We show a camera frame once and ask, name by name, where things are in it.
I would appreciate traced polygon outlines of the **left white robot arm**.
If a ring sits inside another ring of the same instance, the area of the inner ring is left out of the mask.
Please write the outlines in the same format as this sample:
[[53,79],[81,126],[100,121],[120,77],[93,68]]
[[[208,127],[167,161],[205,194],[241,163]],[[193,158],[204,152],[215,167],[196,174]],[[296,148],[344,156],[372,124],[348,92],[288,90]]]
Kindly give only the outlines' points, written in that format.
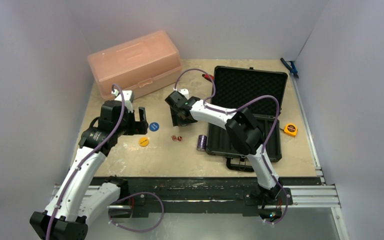
[[43,211],[35,211],[29,223],[41,240],[83,240],[89,225],[112,203],[122,205],[129,199],[126,179],[107,177],[98,191],[84,196],[95,173],[122,135],[145,135],[149,124],[145,107],[135,111],[118,100],[107,100],[100,115],[81,134],[75,160],[60,189]]

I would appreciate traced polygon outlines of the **blue small blind button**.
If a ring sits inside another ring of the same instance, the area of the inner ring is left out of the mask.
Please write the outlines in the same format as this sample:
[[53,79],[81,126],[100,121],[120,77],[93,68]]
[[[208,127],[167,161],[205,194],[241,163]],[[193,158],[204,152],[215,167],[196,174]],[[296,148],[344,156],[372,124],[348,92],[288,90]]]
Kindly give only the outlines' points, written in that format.
[[160,125],[157,122],[152,122],[149,124],[149,130],[152,132],[156,132],[160,129]]

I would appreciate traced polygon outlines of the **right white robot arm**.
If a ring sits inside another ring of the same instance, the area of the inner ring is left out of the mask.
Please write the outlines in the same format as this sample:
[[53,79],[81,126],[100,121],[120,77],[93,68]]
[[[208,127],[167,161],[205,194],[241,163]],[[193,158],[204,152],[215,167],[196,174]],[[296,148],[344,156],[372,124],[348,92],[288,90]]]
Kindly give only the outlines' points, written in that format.
[[274,103],[278,103],[275,97],[262,95],[237,109],[224,108],[206,103],[198,97],[186,98],[176,90],[165,98],[165,102],[182,120],[192,123],[207,122],[226,130],[233,148],[251,163],[263,203],[277,203],[280,195],[284,194],[286,199],[283,203],[288,206],[291,196],[281,183],[266,151],[271,134],[264,134],[258,121],[248,109],[249,105],[262,99],[272,99]]

